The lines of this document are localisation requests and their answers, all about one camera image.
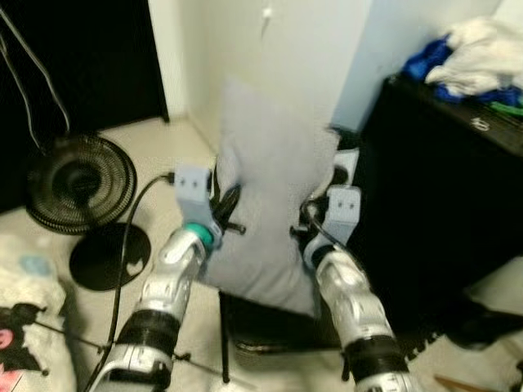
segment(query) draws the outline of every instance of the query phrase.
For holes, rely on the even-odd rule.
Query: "gray pillow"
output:
[[[289,235],[299,208],[333,172],[337,136],[314,129],[237,80],[226,82],[217,178],[241,184],[228,232],[202,270],[204,283],[263,305],[319,316],[320,296]]]

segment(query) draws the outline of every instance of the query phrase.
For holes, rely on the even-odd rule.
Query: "power cord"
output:
[[[346,247],[344,243],[337,240],[332,234],[330,234],[327,230],[323,228],[321,223],[316,219],[316,217],[311,214],[311,210],[309,207],[313,207],[315,205],[315,200],[306,200],[302,206],[300,207],[300,213],[309,221],[311,225],[314,226],[316,230],[318,230],[319,233],[321,233],[328,241],[333,243],[333,245],[336,245],[339,247],[342,251],[347,253],[348,255],[351,255],[352,260],[354,261],[356,267],[361,271],[361,273],[365,274],[363,267],[360,265],[358,260],[352,255],[352,252],[349,251],[349,249]]]
[[[131,211],[129,212],[129,216],[127,217],[127,222],[125,224],[125,230],[123,231],[123,241],[122,241],[122,252],[120,254],[120,268],[118,272],[118,282],[116,284],[116,289],[114,291],[114,303],[113,303],[113,316],[111,319],[111,326],[109,331],[109,336],[107,338],[107,344],[104,347],[103,355],[100,359],[100,362],[96,365],[95,370],[91,373],[91,376],[89,377],[89,381],[87,382],[85,388],[83,389],[84,392],[88,392],[91,388],[92,384],[95,382],[96,378],[100,374],[101,369],[104,367],[105,362],[107,361],[107,358],[109,357],[110,349],[112,348],[114,344],[114,337],[116,336],[116,326],[118,324],[118,312],[120,310],[120,296],[122,294],[122,283],[123,283],[123,272],[125,270],[125,253],[127,251],[127,238],[129,236],[129,231],[131,229],[132,220],[134,219],[134,215],[136,213],[136,210],[138,208],[138,205],[140,204],[140,201],[143,199],[147,191],[157,182],[160,181],[166,181],[167,183],[173,185],[174,184],[174,172],[165,173],[159,176],[156,176],[151,181],[147,183],[147,185],[144,187],[144,189],[141,190],[141,192],[136,197],[135,202],[132,204]]]
[[[19,314],[16,315],[16,316],[12,315],[11,317],[17,317],[17,318],[20,318],[20,319],[24,319],[24,317],[20,316]],[[55,333],[59,333],[61,335],[67,336],[67,337],[69,337],[71,339],[74,339],[76,341],[79,341],[79,342],[83,343],[84,345],[89,345],[89,346],[91,346],[91,347],[93,347],[95,349],[98,349],[99,353],[101,353],[103,350],[105,350],[105,347],[106,347],[105,345],[99,345],[97,343],[94,343],[92,341],[84,339],[81,336],[75,335],[73,333],[62,331],[62,330],[60,330],[58,328],[54,328],[54,327],[52,327],[50,325],[47,325],[45,323],[40,323],[39,321],[35,321],[35,320],[32,320],[32,319],[30,320],[30,322],[33,323],[33,324],[36,324],[36,325],[38,325],[40,327],[44,327],[44,328],[46,328],[46,329],[48,329],[50,331],[53,331]],[[201,363],[195,362],[194,360],[192,360],[191,354],[189,354],[189,353],[185,353],[185,354],[174,353],[174,355],[172,356],[172,359],[174,361],[180,361],[180,362],[188,363],[190,366],[192,366],[194,368],[197,368],[197,369],[201,370],[202,372],[206,372],[208,374],[212,374],[213,376],[221,377],[221,372],[219,372],[218,370],[214,370],[213,368],[211,368],[209,366],[206,366],[206,365],[203,365]],[[253,384],[251,384],[249,382],[241,380],[239,378],[231,376],[230,380],[235,382],[236,384],[242,385],[246,389],[256,390],[256,386],[254,386]]]
[[[70,120],[69,115],[67,113],[67,110],[65,110],[64,103],[62,102],[60,96],[56,92],[52,80],[51,75],[47,72],[46,67],[42,64],[42,61],[40,61],[39,58],[34,54],[31,47],[28,45],[28,43],[24,40],[24,37],[18,31],[15,24],[11,21],[9,18],[9,15],[4,11],[2,6],[0,6],[0,17],[2,17],[3,21],[6,23],[9,30],[13,33],[16,40],[20,43],[20,45],[24,48],[25,52],[29,56],[29,58],[34,62],[34,64],[37,66],[37,68],[42,73],[43,77],[46,79],[47,86],[49,87],[49,91],[51,92],[52,99],[55,101],[56,105],[60,108],[60,111],[62,112],[65,120],[65,136],[68,136],[70,134]],[[7,63],[7,68],[11,71],[11,74],[13,78],[15,79],[16,85],[18,86],[18,90],[20,90],[20,94],[22,95],[22,98],[24,98],[24,104],[25,104],[25,112],[27,113],[27,120],[28,120],[28,126],[29,126],[29,134],[31,135],[31,138],[33,139],[33,142],[36,144],[38,149],[40,151],[44,151],[42,145],[38,141],[37,137],[34,135],[33,130],[33,121],[31,118],[31,109],[29,107],[29,99],[27,97],[27,94],[25,92],[24,86],[22,85],[20,78],[18,76],[18,73],[15,71],[15,67],[13,66],[11,59],[9,58],[9,55],[7,54],[7,44],[0,34],[0,42],[2,44],[2,56],[4,60]]]
[[[53,331],[55,333],[60,333],[61,335],[67,336],[67,337],[69,337],[69,338],[71,338],[71,339],[73,339],[75,341],[79,341],[79,342],[83,343],[84,345],[89,345],[91,347],[94,347],[95,349],[98,349],[99,353],[101,353],[102,350],[105,348],[103,345],[99,345],[97,343],[94,343],[92,341],[84,339],[84,338],[82,338],[79,335],[76,335],[76,334],[71,333],[71,332],[62,331],[61,329],[52,327],[51,325],[39,322],[39,321],[34,320],[32,318],[29,318],[29,317],[25,317],[23,314],[13,314],[11,311],[8,310],[7,311],[7,315],[9,315],[9,317],[11,317],[13,319],[22,319],[22,320],[26,321],[26,323],[38,325],[39,327],[46,328],[49,331]]]

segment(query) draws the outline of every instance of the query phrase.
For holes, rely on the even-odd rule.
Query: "blue cloth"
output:
[[[407,60],[401,72],[416,81],[424,81],[431,69],[445,63],[452,54],[452,49],[447,46],[447,38],[448,35],[430,42]]]
[[[444,84],[439,84],[434,90],[434,96],[439,100],[450,102],[452,104],[460,103],[466,96],[455,96],[450,94],[449,90]],[[499,102],[507,106],[518,107],[520,105],[521,89],[515,86],[502,88],[499,90],[491,90],[484,92],[478,96],[472,97],[474,100],[482,104],[489,104],[490,102]]]

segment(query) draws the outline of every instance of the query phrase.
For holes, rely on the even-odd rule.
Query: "black wall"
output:
[[[72,133],[94,132],[145,118],[168,120],[146,0],[0,0],[45,64],[71,118]],[[44,143],[65,124],[43,76],[0,20],[12,62],[29,94],[34,131]],[[0,59],[0,211],[21,205],[25,171],[38,151],[25,107]]]

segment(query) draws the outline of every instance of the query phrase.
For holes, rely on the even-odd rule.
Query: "black chair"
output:
[[[229,341],[246,354],[284,354],[339,350],[343,358],[342,380],[350,368],[342,353],[329,310],[316,320],[304,315],[269,308],[220,292],[222,380],[230,381]]]

